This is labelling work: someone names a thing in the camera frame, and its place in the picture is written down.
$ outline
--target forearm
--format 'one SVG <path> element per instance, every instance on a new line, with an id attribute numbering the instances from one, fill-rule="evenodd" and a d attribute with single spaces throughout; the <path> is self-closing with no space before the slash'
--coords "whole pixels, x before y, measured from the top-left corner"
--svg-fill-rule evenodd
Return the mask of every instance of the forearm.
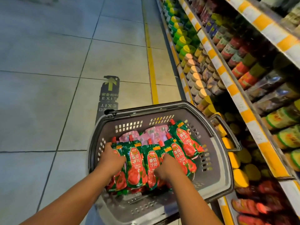
<path id="1" fill-rule="evenodd" d="M 170 182 L 176 196 L 182 224 L 222 225 L 187 176 L 180 174 Z"/>
<path id="2" fill-rule="evenodd" d="M 58 199 L 22 223 L 80 224 L 95 203 L 110 177 L 105 169 L 97 167 Z"/>

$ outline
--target arrow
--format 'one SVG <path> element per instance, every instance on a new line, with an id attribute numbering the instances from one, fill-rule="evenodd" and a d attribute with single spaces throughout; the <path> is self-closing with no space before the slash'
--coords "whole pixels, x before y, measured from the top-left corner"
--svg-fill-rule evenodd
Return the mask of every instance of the arrow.
<path id="1" fill-rule="evenodd" d="M 112 91 L 113 90 L 113 85 L 117 85 L 117 82 L 115 81 L 114 78 L 109 78 L 107 82 L 105 82 L 105 84 L 108 84 L 108 90 Z"/>

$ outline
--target purple package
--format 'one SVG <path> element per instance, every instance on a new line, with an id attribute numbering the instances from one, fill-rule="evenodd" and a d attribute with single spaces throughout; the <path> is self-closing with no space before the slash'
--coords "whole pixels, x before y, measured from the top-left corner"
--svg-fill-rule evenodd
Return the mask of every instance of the purple package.
<path id="1" fill-rule="evenodd" d="M 119 137 L 120 142 L 128 142 L 129 141 L 129 135 L 132 135 L 133 140 L 138 140 L 140 138 L 140 135 L 137 131 L 133 130 L 130 132 L 127 132 Z"/>
<path id="2" fill-rule="evenodd" d="M 169 127 L 167 125 L 161 125 L 161 126 L 154 126 L 149 129 L 145 130 L 145 133 L 149 135 L 149 138 L 152 139 L 152 142 L 154 144 L 158 144 L 158 142 L 161 140 L 162 142 L 165 142 L 167 140 L 167 133 L 169 131 Z"/>
<path id="3" fill-rule="evenodd" d="M 148 144 L 148 139 L 150 138 L 149 134 L 148 133 L 143 133 L 142 135 L 140 135 L 139 137 L 139 140 L 140 142 L 142 143 L 142 146 L 143 145 L 147 145 Z"/>

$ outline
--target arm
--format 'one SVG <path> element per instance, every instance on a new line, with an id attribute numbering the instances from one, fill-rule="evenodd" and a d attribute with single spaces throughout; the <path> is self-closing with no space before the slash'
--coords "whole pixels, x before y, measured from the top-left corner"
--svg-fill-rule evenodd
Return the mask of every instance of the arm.
<path id="1" fill-rule="evenodd" d="M 155 175 L 171 184 L 182 224 L 223 225 L 185 176 L 176 159 L 165 155 L 162 165 L 155 170 Z"/>
<path id="2" fill-rule="evenodd" d="M 98 166 L 91 174 L 21 225 L 80 224 L 103 188 L 120 171 L 125 161 L 125 156 L 114 154 L 111 143 L 107 143 Z"/>

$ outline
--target person's right arm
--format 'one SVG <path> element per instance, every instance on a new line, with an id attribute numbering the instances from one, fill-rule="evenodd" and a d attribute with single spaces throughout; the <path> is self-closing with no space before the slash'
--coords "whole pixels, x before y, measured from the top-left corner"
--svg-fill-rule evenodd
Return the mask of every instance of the person's right arm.
<path id="1" fill-rule="evenodd" d="M 183 173 L 175 158 L 165 155 L 163 163 L 154 172 L 171 184 L 183 225 L 223 225 Z"/>

